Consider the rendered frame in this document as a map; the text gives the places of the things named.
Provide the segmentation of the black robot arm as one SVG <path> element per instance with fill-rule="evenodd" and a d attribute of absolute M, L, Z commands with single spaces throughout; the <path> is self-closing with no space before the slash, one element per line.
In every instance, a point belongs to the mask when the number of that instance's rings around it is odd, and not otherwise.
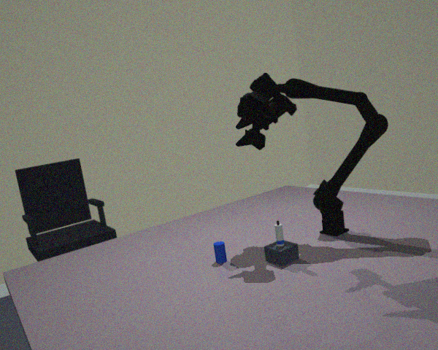
<path fill-rule="evenodd" d="M 388 128 L 386 117 L 377 112 L 365 93 L 322 87 L 301 79 L 289 79 L 285 84 L 277 84 L 267 73 L 264 73 L 252 83 L 250 89 L 269 100 L 272 98 L 270 101 L 279 106 L 281 115 L 285 112 L 293 115 L 296 111 L 296 105 L 292 104 L 288 98 L 317 98 L 356 105 L 366 122 L 361 136 L 335 175 L 328 182 L 324 179 L 313 193 L 315 196 L 313 204 L 322 214 L 323 229 L 320 233 L 338 236 L 349 231 L 348 228 L 345 228 L 343 211 L 341 211 L 344 203 L 338 199 L 337 195 L 346 178 L 368 148 L 386 132 Z"/>

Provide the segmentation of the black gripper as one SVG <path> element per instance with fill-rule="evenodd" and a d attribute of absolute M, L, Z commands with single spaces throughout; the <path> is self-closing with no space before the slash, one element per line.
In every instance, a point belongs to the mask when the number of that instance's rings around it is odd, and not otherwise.
<path fill-rule="evenodd" d="M 246 112 L 236 128 L 244 128 L 253 124 L 250 130 L 245 129 L 245 135 L 236 143 L 238 147 L 253 145 L 261 150 L 265 147 L 266 137 L 260 129 L 268 130 L 271 123 L 277 123 L 281 111 L 279 106 L 260 93 L 251 92 L 247 95 Z"/>

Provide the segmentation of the blue marker cap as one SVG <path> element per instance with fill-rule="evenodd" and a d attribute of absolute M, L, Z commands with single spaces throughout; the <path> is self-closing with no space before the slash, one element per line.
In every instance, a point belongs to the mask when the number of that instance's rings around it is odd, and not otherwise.
<path fill-rule="evenodd" d="M 222 241 L 215 242 L 214 244 L 214 250 L 215 250 L 215 259 L 217 263 L 226 263 L 226 249 L 225 244 Z"/>

